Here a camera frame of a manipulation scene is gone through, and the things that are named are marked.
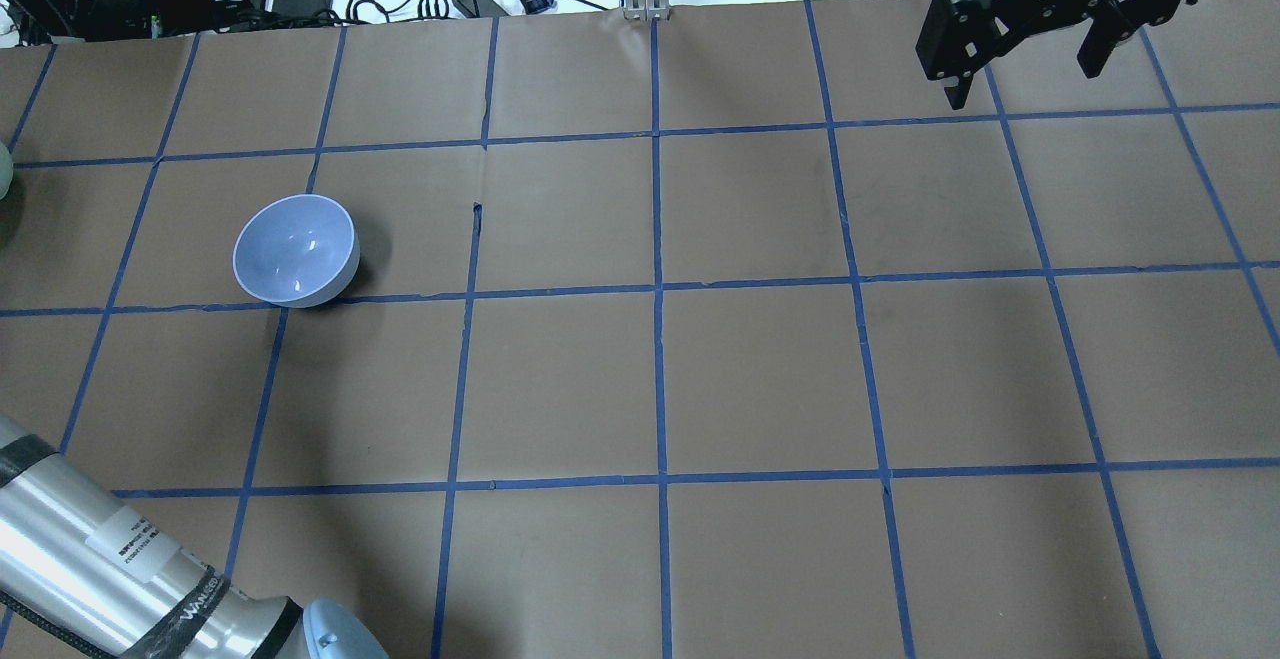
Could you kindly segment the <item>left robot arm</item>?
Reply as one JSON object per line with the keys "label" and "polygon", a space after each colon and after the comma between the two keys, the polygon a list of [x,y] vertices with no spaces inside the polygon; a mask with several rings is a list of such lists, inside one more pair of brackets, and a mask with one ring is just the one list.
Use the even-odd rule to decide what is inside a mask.
{"label": "left robot arm", "polygon": [[1,589],[91,658],[384,658],[340,604],[256,599],[14,418],[1,421]]}

